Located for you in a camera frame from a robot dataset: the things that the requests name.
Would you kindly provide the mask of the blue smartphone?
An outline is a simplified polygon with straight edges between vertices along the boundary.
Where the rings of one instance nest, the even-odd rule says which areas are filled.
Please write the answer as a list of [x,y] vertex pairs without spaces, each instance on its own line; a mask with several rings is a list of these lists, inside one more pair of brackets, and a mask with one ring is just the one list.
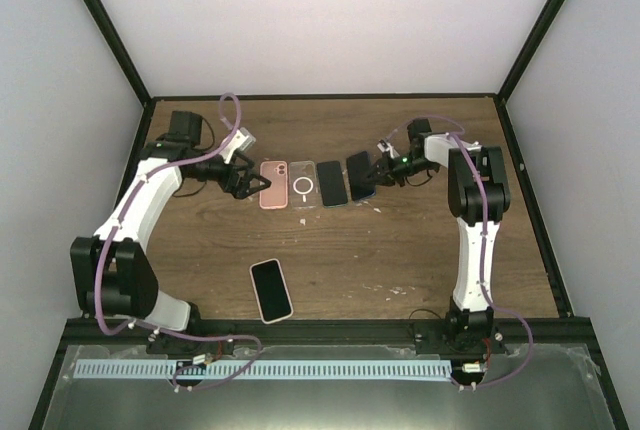
[[346,167],[351,199],[358,202],[374,196],[375,184],[366,179],[371,167],[370,154],[361,151],[349,156],[346,159]]

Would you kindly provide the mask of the phone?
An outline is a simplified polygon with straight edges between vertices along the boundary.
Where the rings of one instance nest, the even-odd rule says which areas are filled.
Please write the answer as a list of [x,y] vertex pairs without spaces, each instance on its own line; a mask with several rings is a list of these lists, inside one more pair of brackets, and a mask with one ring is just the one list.
[[284,161],[265,161],[260,165],[260,175],[270,181],[270,186],[259,192],[259,206],[263,210],[284,209],[288,205],[288,166]]
[[256,263],[249,273],[261,321],[274,324],[290,318],[294,310],[279,260]]

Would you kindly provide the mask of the clear phone case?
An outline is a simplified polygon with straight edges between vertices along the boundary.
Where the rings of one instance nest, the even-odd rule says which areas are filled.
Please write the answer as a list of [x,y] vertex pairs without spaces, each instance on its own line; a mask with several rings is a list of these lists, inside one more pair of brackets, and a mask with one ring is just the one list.
[[289,204],[292,208],[311,209],[318,206],[316,168],[312,161],[289,164]]

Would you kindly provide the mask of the dark teal smartphone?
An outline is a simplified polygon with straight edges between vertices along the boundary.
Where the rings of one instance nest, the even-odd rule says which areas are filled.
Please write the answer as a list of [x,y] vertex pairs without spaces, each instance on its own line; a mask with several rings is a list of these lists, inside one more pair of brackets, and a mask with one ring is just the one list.
[[330,208],[346,205],[348,196],[340,162],[319,162],[316,170],[323,206]]

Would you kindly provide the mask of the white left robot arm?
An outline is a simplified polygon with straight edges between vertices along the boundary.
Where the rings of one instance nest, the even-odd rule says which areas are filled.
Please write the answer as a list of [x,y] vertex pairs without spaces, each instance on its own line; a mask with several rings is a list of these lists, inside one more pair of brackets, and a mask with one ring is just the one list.
[[113,213],[92,236],[70,247],[76,296],[81,310],[98,321],[121,317],[128,326],[169,331],[181,353],[204,342],[200,313],[193,303],[159,287],[147,247],[166,204],[187,180],[213,181],[236,199],[270,187],[246,155],[254,136],[233,123],[228,135],[210,149],[201,144],[203,116],[175,111],[169,129],[141,150],[134,178]]

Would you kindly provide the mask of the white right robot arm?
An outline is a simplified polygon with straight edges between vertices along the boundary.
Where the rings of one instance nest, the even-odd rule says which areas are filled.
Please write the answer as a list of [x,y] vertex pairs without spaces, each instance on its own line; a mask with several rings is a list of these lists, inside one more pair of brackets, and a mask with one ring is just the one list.
[[511,194],[502,150],[461,139],[461,131],[435,132],[428,118],[406,124],[409,150],[400,154],[386,138],[372,161],[365,152],[347,159],[351,196],[369,197],[378,186],[403,187],[409,178],[447,171],[447,202],[459,231],[459,260],[443,339],[465,353],[490,337],[494,320],[491,276],[494,245]]

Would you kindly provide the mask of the black aluminium frame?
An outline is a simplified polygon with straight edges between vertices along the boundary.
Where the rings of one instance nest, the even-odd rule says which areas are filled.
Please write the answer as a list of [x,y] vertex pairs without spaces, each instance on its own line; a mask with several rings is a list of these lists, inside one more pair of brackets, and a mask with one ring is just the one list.
[[[465,98],[490,98],[494,102],[502,132],[506,137],[512,163],[532,224],[537,245],[545,266],[545,272],[552,290],[554,302],[559,317],[556,319],[540,319],[538,325],[543,329],[543,335],[548,337],[554,328],[564,329],[572,337],[579,335],[594,340],[596,338],[593,327],[586,317],[576,317],[569,302],[569,296],[560,273],[554,251],[551,249],[551,241],[546,225],[537,202],[535,191],[531,184],[525,161],[523,160],[519,142],[507,110],[507,101],[516,89],[525,70],[531,63],[535,53],[544,40],[560,9],[566,0],[546,0],[540,11],[525,43],[519,51],[515,62],[511,66],[507,77],[498,92],[495,93],[338,93],[338,94],[273,94],[273,95],[243,95],[241,98],[248,101],[287,100],[287,101],[322,101],[322,100],[400,100],[400,99],[465,99]],[[169,96],[152,97],[146,89],[138,70],[135,68],[129,52],[118,34],[108,11],[101,0],[83,0],[85,7],[97,24],[104,40],[115,56],[121,70],[124,72],[130,86],[143,106],[142,116],[135,133],[132,149],[129,154],[127,166],[117,196],[122,197],[129,183],[133,179],[133,171],[139,152],[146,138],[156,104],[160,101],[169,101]]]

